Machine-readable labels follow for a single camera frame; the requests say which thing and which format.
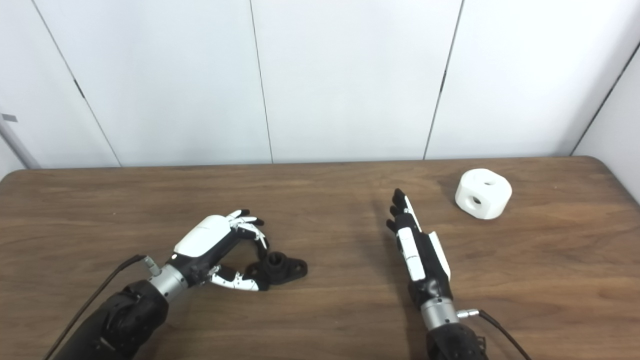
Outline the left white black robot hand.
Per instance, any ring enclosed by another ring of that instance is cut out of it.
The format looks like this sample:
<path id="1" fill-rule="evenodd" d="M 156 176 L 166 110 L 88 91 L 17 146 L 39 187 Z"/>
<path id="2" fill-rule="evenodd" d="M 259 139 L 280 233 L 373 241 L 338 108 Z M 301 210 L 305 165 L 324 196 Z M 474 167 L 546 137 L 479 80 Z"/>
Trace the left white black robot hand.
<path id="1" fill-rule="evenodd" d="M 248 273 L 222 265 L 221 261 L 241 240 L 251 240 L 258 260 L 268 255 L 269 241 L 261 226 L 265 222 L 238 209 L 229 215 L 210 215 L 190 230 L 173 249 L 167 264 L 180 274 L 180 280 L 191 288 L 206 283 L 227 289 L 265 292 L 270 285 Z"/>

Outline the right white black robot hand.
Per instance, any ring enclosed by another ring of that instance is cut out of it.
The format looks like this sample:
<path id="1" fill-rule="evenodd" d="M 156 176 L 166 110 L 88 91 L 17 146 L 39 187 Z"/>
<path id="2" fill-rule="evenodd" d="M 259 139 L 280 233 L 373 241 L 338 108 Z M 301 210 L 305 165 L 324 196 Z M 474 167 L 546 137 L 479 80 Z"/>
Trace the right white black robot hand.
<path id="1" fill-rule="evenodd" d="M 395 235 L 398 251 L 409 274 L 409 296 L 416 308 L 434 299 L 453 300 L 450 267 L 437 237 L 422 231 L 407 194 L 397 188 L 391 198 L 386 226 Z"/>

